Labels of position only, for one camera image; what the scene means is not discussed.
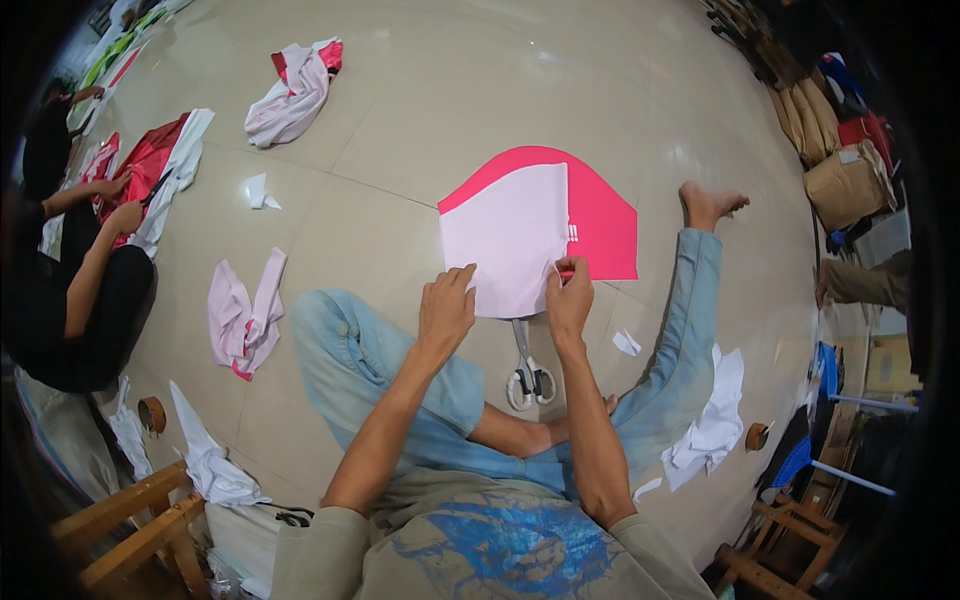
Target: wooden chair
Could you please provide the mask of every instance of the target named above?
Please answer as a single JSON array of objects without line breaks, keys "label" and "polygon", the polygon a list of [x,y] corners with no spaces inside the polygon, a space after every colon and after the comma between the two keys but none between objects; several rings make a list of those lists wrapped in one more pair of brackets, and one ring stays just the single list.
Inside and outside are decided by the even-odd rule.
[{"label": "wooden chair", "polygon": [[[194,598],[209,598],[193,540],[187,531],[187,524],[204,511],[204,499],[198,492],[192,492],[170,506],[170,492],[189,483],[186,463],[179,461],[54,524],[50,533],[67,560],[82,569],[81,584],[93,593],[106,592],[111,583],[158,554],[171,572],[183,577]],[[153,514],[153,520],[100,559],[89,563],[87,548],[92,542],[146,508]]]},{"label": "wooden chair", "polygon": [[[766,516],[766,519],[754,543],[746,552],[738,553],[729,544],[722,544],[717,550],[717,559],[729,568],[713,589],[715,596],[719,597],[727,586],[742,578],[774,598],[812,600],[807,592],[830,562],[840,539],[843,538],[843,531],[836,523],[806,506],[797,504],[786,494],[777,494],[775,503],[777,506],[754,502],[754,511]],[[770,529],[775,524],[776,529],[771,534]],[[757,555],[760,558],[769,556],[770,550],[788,529],[820,547],[796,584],[787,583],[755,560]]]}]

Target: black shirt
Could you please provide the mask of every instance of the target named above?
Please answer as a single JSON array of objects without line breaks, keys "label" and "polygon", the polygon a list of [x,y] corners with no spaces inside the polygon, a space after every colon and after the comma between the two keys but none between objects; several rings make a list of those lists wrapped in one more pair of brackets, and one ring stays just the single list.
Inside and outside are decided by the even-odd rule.
[{"label": "black shirt", "polygon": [[73,138],[66,127],[72,96],[64,96],[40,107],[27,130],[23,149],[23,184],[27,198],[46,200],[60,187]]},{"label": "black shirt", "polygon": [[3,343],[31,377],[57,389],[75,379],[79,344],[63,339],[66,290],[71,275],[38,251],[43,205],[20,202],[14,218],[15,246],[3,273]]}]

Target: tile floor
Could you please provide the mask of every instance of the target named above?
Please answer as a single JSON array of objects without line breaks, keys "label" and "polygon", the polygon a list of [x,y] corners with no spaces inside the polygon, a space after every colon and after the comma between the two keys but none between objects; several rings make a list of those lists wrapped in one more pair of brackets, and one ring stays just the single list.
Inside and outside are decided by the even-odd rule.
[{"label": "tile floor", "polygon": [[[637,208],[637,281],[599,283],[586,338],[604,394],[628,390],[660,332],[683,217],[678,186],[738,187],[751,205],[717,229],[725,256],[717,341],[747,367],[740,415],[776,419],[772,442],[741,448],[706,478],[643,496],[678,528],[698,567],[745,522],[802,382],[815,331],[814,240],[802,168],[766,90],[709,29],[695,0],[196,0],[161,23],[86,143],[119,131],[124,150],[192,108],[216,113],[192,187],[175,198],[156,256],[156,303],[126,373],[131,399],[157,396],[170,424],[154,465],[183,447],[166,382],[284,503],[315,505],[342,456],[300,384],[289,320],[252,383],[211,359],[205,300],[227,258],[255,288],[269,250],[290,256],[281,295],[345,287],[416,333],[422,284],[443,266],[435,205],[491,156],[524,144],[566,150]],[[344,69],[310,129],[257,151],[243,121],[276,80],[270,54],[340,36]],[[283,210],[252,211],[241,180],[267,173]],[[638,358],[611,343],[627,328]],[[534,353],[559,371],[543,321]],[[482,320],[459,354],[486,371],[487,400],[509,410],[516,364],[507,323]],[[545,419],[564,411],[559,399]],[[661,472],[656,465],[635,485]]]}]

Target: cardboard box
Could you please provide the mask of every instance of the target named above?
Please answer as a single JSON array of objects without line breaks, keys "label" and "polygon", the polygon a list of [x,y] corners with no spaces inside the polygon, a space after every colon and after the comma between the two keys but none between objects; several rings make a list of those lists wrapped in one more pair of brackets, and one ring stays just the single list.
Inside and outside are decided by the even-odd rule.
[{"label": "cardboard box", "polygon": [[897,208],[883,159],[869,139],[841,148],[807,171],[804,189],[827,231]]}]

